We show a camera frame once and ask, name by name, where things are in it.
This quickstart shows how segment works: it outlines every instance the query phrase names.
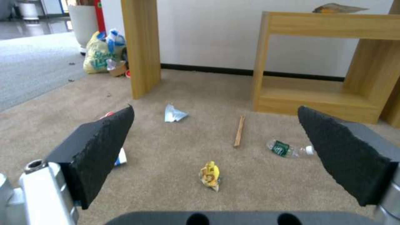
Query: plastic bag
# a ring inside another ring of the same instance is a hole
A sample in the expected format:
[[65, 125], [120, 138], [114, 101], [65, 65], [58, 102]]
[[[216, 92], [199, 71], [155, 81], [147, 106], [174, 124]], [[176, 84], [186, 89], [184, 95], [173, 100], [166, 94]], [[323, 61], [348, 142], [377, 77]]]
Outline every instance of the plastic bag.
[[114, 47], [122, 47], [125, 46], [125, 38], [120, 35], [116, 29], [111, 29], [106, 38], [108, 51], [110, 53], [114, 53]]
[[114, 46], [113, 53], [108, 50], [104, 32], [95, 32], [86, 45], [86, 57], [83, 62], [83, 70], [86, 73], [107, 72], [107, 59], [115, 62], [121, 61], [122, 49], [125, 45]]
[[181, 119], [187, 117], [189, 114], [187, 112], [180, 111], [176, 108], [174, 108], [173, 105], [168, 104], [167, 107], [165, 107], [165, 117], [164, 121], [171, 123], [174, 121], [180, 121]]

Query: crumpled yellow wrapper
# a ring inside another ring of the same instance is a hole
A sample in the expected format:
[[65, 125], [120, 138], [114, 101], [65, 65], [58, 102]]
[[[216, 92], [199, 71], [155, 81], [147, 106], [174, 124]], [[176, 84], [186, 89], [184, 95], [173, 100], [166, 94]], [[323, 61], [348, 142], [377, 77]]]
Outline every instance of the crumpled yellow wrapper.
[[220, 188], [220, 169], [215, 165], [214, 161], [206, 163], [206, 166], [200, 170], [199, 176], [205, 186], [218, 192]]

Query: silver metal joint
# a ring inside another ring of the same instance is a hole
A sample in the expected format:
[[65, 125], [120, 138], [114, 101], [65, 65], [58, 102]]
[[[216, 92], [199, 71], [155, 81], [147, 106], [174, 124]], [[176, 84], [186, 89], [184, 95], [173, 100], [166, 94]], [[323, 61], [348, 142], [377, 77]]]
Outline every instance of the silver metal joint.
[[26, 174], [30, 174], [32, 172], [38, 171], [40, 169], [46, 168], [48, 163], [43, 159], [33, 160], [32, 162], [28, 163], [25, 168], [24, 172]]

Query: white wall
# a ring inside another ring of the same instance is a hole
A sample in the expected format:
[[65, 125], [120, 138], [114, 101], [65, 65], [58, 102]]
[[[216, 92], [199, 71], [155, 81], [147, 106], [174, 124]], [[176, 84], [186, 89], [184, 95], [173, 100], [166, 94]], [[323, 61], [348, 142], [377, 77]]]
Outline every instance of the white wall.
[[[158, 0], [162, 63], [253, 69], [262, 11], [311, 12], [331, 0]], [[392, 0], [336, 0], [387, 14]], [[102, 0], [106, 29], [123, 32], [120, 1]], [[273, 36], [266, 70], [345, 76], [358, 40]]]

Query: yellow plastic bag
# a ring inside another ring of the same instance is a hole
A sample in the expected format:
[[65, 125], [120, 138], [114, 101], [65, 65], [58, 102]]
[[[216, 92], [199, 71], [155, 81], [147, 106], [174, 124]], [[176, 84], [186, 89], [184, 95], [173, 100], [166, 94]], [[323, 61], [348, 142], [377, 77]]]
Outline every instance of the yellow plastic bag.
[[102, 73], [107, 71], [107, 59], [112, 59], [116, 62], [121, 61], [123, 46], [116, 46], [114, 53], [108, 51], [108, 46], [104, 39], [104, 34], [95, 32], [88, 44], [86, 45], [86, 56], [83, 62], [83, 70], [86, 73]]

